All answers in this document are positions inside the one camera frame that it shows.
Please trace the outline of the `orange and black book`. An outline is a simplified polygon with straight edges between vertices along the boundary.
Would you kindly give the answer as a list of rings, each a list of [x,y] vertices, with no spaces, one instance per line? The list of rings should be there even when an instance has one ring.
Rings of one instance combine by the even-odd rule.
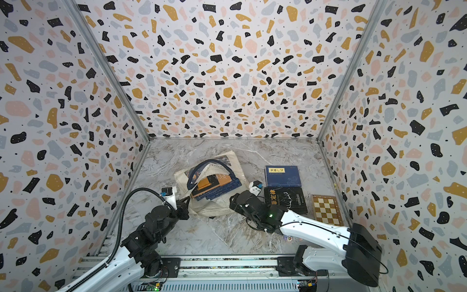
[[[195,199],[196,197],[212,191],[216,187],[224,186],[227,183],[232,182],[233,179],[230,175],[215,174],[209,175],[203,178],[193,189],[191,197]]]

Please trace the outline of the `black marbled spine book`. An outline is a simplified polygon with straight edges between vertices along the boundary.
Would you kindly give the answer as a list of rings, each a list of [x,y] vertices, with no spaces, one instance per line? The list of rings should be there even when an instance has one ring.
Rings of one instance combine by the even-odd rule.
[[[263,196],[267,205],[279,205],[299,215],[308,214],[301,187],[265,187]]]

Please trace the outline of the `beige canvas floral tote bag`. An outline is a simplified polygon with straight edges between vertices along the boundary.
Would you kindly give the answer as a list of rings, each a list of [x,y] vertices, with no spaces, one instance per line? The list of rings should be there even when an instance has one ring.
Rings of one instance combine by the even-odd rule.
[[[174,174],[180,189],[177,199],[189,199],[189,212],[202,217],[233,213],[230,198],[249,190],[240,162],[233,151],[224,152]]]

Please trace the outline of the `blue Little Prince book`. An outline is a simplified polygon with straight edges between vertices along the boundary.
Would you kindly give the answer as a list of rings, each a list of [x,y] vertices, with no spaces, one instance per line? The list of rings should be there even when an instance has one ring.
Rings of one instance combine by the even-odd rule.
[[[226,195],[227,193],[229,193],[231,191],[234,191],[235,189],[237,189],[237,188],[239,188],[241,186],[242,186],[242,184],[241,184],[240,180],[238,178],[236,178],[232,182],[229,182],[224,186],[216,187],[212,191],[208,191],[207,193],[202,194],[202,195],[196,197],[195,199],[197,201],[200,201],[200,200],[202,200],[204,198],[207,199],[207,200],[214,200],[215,198],[218,198],[218,197],[220,197],[222,195]]]

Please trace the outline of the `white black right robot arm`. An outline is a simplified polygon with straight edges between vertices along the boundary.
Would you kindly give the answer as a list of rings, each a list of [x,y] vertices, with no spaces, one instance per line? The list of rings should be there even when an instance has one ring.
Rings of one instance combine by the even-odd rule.
[[[308,219],[282,206],[269,206],[249,191],[232,196],[229,207],[253,221],[256,231],[301,238],[333,252],[331,259],[317,260],[310,247],[300,246],[296,266],[301,273],[341,270],[365,286],[379,286],[383,249],[364,226],[354,223],[348,228]]]

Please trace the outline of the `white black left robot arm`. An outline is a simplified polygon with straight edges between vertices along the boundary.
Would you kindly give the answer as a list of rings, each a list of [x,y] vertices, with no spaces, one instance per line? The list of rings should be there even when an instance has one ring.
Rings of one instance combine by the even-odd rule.
[[[162,273],[162,259],[156,248],[165,243],[167,235],[178,221],[189,219],[190,198],[176,201],[176,209],[157,206],[145,216],[122,243],[118,243],[105,260],[91,268],[74,282],[62,287],[62,292],[117,292],[138,281],[142,276]]]

